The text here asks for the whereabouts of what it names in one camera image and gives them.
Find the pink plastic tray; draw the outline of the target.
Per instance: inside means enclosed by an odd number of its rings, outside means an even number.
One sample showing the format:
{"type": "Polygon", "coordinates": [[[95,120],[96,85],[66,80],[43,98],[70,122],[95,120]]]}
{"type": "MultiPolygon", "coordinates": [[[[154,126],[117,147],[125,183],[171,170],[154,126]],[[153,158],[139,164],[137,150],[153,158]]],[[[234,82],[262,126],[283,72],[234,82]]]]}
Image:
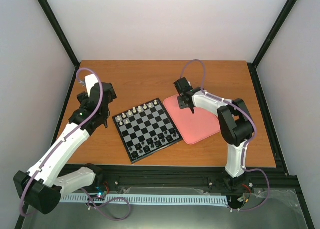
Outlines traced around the pink plastic tray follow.
{"type": "Polygon", "coordinates": [[[178,95],[166,98],[163,104],[188,145],[194,145],[221,132],[217,116],[198,107],[194,109],[194,113],[189,108],[181,109],[178,95]]]}

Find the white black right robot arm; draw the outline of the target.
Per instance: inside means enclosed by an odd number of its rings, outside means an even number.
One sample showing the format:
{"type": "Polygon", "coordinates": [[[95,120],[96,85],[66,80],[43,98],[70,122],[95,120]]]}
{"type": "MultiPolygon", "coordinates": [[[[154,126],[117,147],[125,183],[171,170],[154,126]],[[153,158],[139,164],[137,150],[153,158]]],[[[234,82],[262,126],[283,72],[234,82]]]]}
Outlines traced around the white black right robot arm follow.
{"type": "Polygon", "coordinates": [[[245,180],[247,150],[257,132],[245,102],[240,98],[224,99],[202,87],[193,88],[185,77],[175,81],[174,86],[181,109],[189,108],[194,113],[195,108],[200,108],[218,117],[221,135],[227,143],[223,183],[233,190],[245,180]]]}

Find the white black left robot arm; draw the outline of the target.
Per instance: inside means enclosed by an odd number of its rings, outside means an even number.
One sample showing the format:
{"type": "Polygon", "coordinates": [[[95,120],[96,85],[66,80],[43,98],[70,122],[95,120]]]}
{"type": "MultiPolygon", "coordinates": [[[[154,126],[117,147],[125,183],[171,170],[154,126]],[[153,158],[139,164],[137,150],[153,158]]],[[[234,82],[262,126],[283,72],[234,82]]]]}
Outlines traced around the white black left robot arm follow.
{"type": "Polygon", "coordinates": [[[87,75],[83,83],[86,91],[77,96],[80,107],[60,137],[34,166],[27,172],[18,171],[13,178],[20,197],[20,214],[24,217],[27,216],[24,204],[46,215],[56,208],[61,198],[75,191],[85,187],[96,191],[103,187],[104,173],[91,163],[60,176],[71,156],[97,128],[108,126],[109,104],[117,97],[112,84],[101,82],[95,74],[87,75]]]}

